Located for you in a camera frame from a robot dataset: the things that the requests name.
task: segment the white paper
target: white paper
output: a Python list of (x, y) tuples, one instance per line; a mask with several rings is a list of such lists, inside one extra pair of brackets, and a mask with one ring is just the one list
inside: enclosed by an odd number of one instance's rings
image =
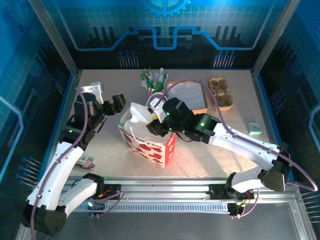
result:
[(175, 85), (168, 92), (168, 98), (178, 98), (184, 101), (190, 110), (205, 109), (205, 99), (201, 85), (197, 82), (182, 82)]

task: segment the gear logo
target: gear logo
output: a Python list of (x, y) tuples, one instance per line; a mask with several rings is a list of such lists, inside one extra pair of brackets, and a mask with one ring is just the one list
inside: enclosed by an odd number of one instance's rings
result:
[(155, 14), (157, 17), (162, 15), (173, 17), (174, 14), (180, 14), (181, 10), (186, 10), (186, 5), (190, 4), (190, 0), (141, 0), (145, 10)]

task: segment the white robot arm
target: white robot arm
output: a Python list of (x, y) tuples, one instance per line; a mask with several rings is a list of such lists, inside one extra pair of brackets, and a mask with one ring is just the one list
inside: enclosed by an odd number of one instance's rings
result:
[[(95, 136), (97, 126), (105, 122), (106, 116), (120, 113), (126, 104), (123, 94), (114, 95), (113, 103), (103, 101), (103, 85), (100, 82), (82, 87), (81, 92), (83, 98), (79, 95), (74, 103), (75, 113), (61, 132), (52, 161), (23, 204), (22, 224), (30, 227), (32, 212), (35, 209), (34, 229), (50, 236), (55, 236), (61, 231), (69, 214), (83, 201), (90, 197), (100, 199), (110, 195), (107, 193), (110, 189), (106, 189), (109, 187), (105, 186), (104, 178), (92, 173), (83, 176), (75, 187), (61, 195), (74, 165)], [(60, 159), (70, 147), (72, 148), (69, 152)]]
[(175, 97), (156, 106), (158, 101), (159, 99), (155, 98), (150, 103), (149, 111), (157, 115), (157, 119), (147, 125), (151, 133), (160, 136), (168, 132), (185, 134), (193, 141), (228, 149), (258, 165), (253, 169), (234, 172), (229, 176), (225, 186), (229, 196), (237, 198), (250, 189), (263, 186), (275, 191), (285, 190), (290, 166), (274, 152), (286, 154), (286, 144), (279, 147), (232, 130), (236, 136), (264, 145), (268, 149), (263, 150), (232, 136), (217, 118), (206, 113), (194, 115), (183, 101)]

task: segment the paper bag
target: paper bag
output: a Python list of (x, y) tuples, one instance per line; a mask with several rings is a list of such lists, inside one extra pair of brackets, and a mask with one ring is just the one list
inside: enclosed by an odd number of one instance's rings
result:
[(161, 137), (150, 133), (146, 125), (154, 116), (146, 106), (133, 102), (120, 119), (118, 127), (133, 153), (164, 168), (174, 152), (177, 135), (169, 133)]

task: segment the brown egg carton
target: brown egg carton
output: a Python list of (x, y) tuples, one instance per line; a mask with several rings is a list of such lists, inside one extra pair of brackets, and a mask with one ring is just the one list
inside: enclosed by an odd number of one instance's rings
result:
[(228, 111), (232, 108), (234, 100), (230, 93), (227, 92), (228, 82), (223, 77), (213, 77), (208, 83), (210, 91), (215, 96), (215, 99), (221, 111)]

